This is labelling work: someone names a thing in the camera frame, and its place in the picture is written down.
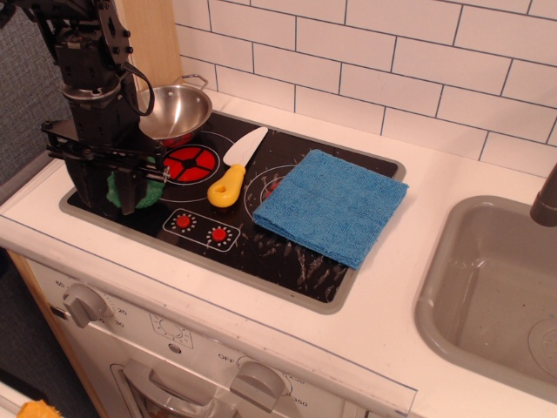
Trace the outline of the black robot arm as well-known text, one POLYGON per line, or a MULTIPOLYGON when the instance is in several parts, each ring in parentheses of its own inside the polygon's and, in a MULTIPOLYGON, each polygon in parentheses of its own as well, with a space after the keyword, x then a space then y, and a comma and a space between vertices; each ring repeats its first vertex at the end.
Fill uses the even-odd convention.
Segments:
POLYGON ((102 212, 136 211, 151 181, 164 183, 164 147, 139 128, 154 109, 138 104, 130 32, 112 1, 3 1, 1 24, 17 10, 35 23, 62 74, 72 118, 43 122, 47 150, 62 159, 80 199, 102 212))

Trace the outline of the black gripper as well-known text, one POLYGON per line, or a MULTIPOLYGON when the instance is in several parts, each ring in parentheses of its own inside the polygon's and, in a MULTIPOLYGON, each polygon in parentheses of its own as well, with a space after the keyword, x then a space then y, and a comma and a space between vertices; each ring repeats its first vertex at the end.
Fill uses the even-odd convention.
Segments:
MULTIPOLYGON (((140 118, 154 106, 154 92, 144 92, 146 101, 133 86, 116 86, 95 91, 63 88, 72 118, 47 120, 41 129, 47 135, 50 156, 63 160, 80 199, 88 207, 110 204, 108 178, 111 169, 131 167, 141 157, 154 157, 164 169, 164 147, 143 134, 140 118)), ((145 197, 147 178, 139 171, 118 169, 114 182, 123 215, 136 211, 145 197)))

